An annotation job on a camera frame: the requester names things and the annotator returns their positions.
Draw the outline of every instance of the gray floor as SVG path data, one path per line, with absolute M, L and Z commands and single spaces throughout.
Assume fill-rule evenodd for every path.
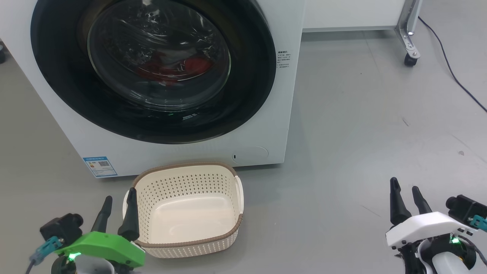
M 484 104 L 486 10 L 483 0 L 433 0 L 421 13 Z M 187 259 L 148 256 L 140 271 L 403 273 L 384 237 L 390 177 L 399 178 L 413 214 L 413 185 L 444 213 L 458 194 L 487 203 L 487 114 L 453 82 L 423 25 L 413 39 L 422 57 L 407 68 L 393 32 L 304 35 L 286 162 L 238 170 L 245 218 L 234 246 Z M 133 177 L 94 179 L 11 58 L 0 65 L 0 126 L 2 273 L 25 271 L 51 218 L 79 213 L 90 229 L 106 195 L 116 232 Z M 472 239 L 487 252 L 487 234 Z M 48 273 L 53 260 L 32 273 Z M 472 273 L 485 271 L 478 263 Z

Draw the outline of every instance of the black cable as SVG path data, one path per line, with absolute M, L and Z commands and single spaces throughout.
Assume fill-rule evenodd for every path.
M 477 248 L 477 246 L 472 242 L 470 241 L 467 237 L 464 237 L 462 235 L 458 235 L 457 237 L 459 237 L 460 239 L 463 239 L 465 240 L 467 243 L 469 243 L 469 245 L 471 245 L 473 247 L 473 249 L 475 250 L 476 253 L 478 253 L 480 259 L 484 262 L 484 264 L 487 266 L 487 260 L 485 258 L 485 256 L 482 254 L 482 252 Z
M 443 48 L 443 43 L 441 42 L 440 38 L 438 37 L 438 35 L 436 34 L 436 32 L 434 32 L 434 30 L 428 25 L 426 24 L 423 19 L 421 19 L 421 17 L 418 17 L 418 19 L 423 22 L 423 24 L 429 28 L 431 30 L 431 32 L 433 32 L 433 34 L 436 36 L 436 39 L 438 39 L 438 42 L 440 42 L 440 46 L 441 46 L 441 50 L 443 51 L 443 56 L 445 57 L 445 61 L 447 62 L 447 65 L 448 65 L 448 69 L 450 69 L 450 73 L 451 75 L 453 76 L 453 79 L 455 79 L 455 82 L 457 82 L 457 84 L 470 96 L 472 97 L 472 99 L 485 111 L 487 112 L 487 108 L 485 108 L 485 106 L 483 106 L 479 100 L 477 100 L 477 98 L 475 98 L 474 95 L 472 95 L 472 93 L 470 93 L 470 91 L 468 91 L 468 89 L 466 89 L 459 81 L 458 79 L 456 78 L 455 74 L 453 73 L 453 71 L 451 70 L 451 66 L 450 66 L 450 62 L 448 61 L 448 58 L 447 58 L 447 54 L 445 53 L 445 49 Z
M 32 260 L 31 263 L 29 264 L 29 267 L 27 268 L 27 271 L 25 272 L 25 274 L 29 274 L 30 271 L 32 270 L 32 267 L 34 266 L 36 261 Z

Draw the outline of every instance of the front-load washing machine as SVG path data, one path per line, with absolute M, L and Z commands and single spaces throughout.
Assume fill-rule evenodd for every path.
M 96 177 L 282 163 L 305 0 L 22 0 L 0 37 Z

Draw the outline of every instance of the white cabinet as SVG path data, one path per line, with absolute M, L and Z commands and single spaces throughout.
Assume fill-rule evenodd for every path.
M 403 6 L 404 0 L 308 0 L 303 31 L 391 29 Z

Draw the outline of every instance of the white plastic basket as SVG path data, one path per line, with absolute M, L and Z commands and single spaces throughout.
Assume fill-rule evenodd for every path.
M 225 250 L 235 242 L 244 213 L 244 193 L 230 166 L 211 162 L 154 168 L 139 175 L 133 187 L 139 212 L 136 243 L 152 256 L 203 255 Z

